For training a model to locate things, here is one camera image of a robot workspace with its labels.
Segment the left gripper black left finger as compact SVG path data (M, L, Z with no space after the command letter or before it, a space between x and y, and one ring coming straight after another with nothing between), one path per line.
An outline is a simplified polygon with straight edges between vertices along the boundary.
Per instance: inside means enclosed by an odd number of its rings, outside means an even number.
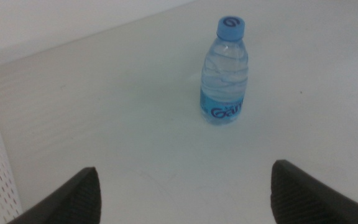
M101 189L97 170L86 167L9 224L99 224Z

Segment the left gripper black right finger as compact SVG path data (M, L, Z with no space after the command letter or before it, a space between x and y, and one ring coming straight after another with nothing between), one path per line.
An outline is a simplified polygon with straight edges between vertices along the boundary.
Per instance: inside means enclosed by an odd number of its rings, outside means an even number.
M276 223L358 224L358 203L291 162L272 166L270 206Z

